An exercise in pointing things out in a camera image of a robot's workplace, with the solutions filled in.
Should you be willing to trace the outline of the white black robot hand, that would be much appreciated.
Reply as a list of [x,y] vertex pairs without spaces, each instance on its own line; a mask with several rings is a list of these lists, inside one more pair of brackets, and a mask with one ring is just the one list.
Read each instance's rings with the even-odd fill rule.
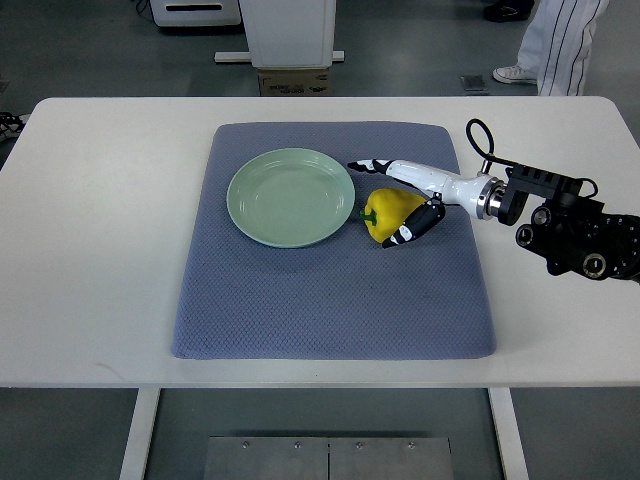
[[491,196],[500,191],[503,182],[487,174],[463,178],[458,174],[407,160],[360,160],[348,167],[358,172],[380,173],[417,189],[415,193],[427,202],[416,208],[400,228],[381,244],[398,246],[424,235],[445,216],[447,205],[462,207],[470,216],[488,219]]

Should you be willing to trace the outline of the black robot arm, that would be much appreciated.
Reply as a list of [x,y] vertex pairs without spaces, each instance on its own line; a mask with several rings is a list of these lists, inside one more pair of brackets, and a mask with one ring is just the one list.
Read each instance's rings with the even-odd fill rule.
[[529,196],[544,200],[531,220],[518,227],[515,240],[521,248],[543,257],[553,276],[569,271],[590,280],[639,281],[639,218],[608,214],[593,193],[580,190],[591,179],[573,178],[522,165],[494,155],[494,140],[487,125],[471,119],[466,135],[483,157],[480,172],[487,174],[494,163],[506,167],[507,182],[498,181],[479,196],[480,212],[500,223],[514,225]]

